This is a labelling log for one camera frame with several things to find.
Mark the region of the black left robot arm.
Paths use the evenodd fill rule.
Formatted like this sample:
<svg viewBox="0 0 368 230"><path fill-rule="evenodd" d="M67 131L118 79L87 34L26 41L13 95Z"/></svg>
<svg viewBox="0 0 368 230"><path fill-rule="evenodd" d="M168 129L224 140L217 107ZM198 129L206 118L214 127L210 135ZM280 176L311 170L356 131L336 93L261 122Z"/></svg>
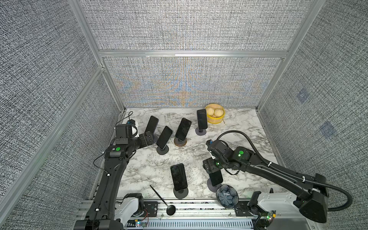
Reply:
<svg viewBox="0 0 368 230"><path fill-rule="evenodd" d="M123 199L123 214L115 218L117 194L130 158L138 149L154 144L150 131L137 134L133 124L115 127L116 137L103 152L104 168L93 203L83 220L75 222L75 230L122 230L130 217L144 209L141 193L129 194Z"/></svg>

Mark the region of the purple-edged black phone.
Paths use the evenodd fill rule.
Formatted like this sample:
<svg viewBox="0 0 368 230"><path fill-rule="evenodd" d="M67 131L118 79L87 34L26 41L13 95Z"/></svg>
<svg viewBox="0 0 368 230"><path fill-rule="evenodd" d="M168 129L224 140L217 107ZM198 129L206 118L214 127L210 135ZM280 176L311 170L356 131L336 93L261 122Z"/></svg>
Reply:
<svg viewBox="0 0 368 230"><path fill-rule="evenodd" d="M197 110L197 121L198 121L198 130L205 130L208 128L206 109Z"/></svg>

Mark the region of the teal-edged black phone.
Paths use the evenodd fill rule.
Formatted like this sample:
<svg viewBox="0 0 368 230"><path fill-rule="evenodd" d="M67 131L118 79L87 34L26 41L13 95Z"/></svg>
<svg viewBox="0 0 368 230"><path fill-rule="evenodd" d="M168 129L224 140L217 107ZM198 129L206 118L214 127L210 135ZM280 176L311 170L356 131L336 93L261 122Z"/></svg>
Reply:
<svg viewBox="0 0 368 230"><path fill-rule="evenodd" d="M172 136L173 131L168 127L165 126L162 133L160 134L156 144L160 149L164 149L167 145L167 142Z"/></svg>

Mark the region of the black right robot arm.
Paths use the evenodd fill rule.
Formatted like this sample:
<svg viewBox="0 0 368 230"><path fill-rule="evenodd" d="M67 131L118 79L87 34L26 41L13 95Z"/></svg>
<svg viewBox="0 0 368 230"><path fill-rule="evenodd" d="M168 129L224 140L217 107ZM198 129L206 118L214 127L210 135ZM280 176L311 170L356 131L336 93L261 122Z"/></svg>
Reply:
<svg viewBox="0 0 368 230"><path fill-rule="evenodd" d="M327 222L328 190L315 184L326 182L323 175L309 176L289 170L245 147L232 150L222 140L208 140L206 146L211 157L203 161L203 167L208 174L231 169L258 175L295 194L293 205L301 215L314 222Z"/></svg>

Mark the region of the blue-edged phone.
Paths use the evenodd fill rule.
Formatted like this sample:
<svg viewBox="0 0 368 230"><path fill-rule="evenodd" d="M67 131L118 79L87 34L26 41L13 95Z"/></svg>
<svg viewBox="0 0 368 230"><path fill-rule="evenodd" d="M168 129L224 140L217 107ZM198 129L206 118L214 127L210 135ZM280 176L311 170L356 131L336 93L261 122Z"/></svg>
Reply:
<svg viewBox="0 0 368 230"><path fill-rule="evenodd" d="M159 123L158 118L156 118L154 116L150 116L148 124L147 124L146 129L145 129L145 133L149 132L150 134L153 135L156 128L157 128L158 123Z"/></svg>

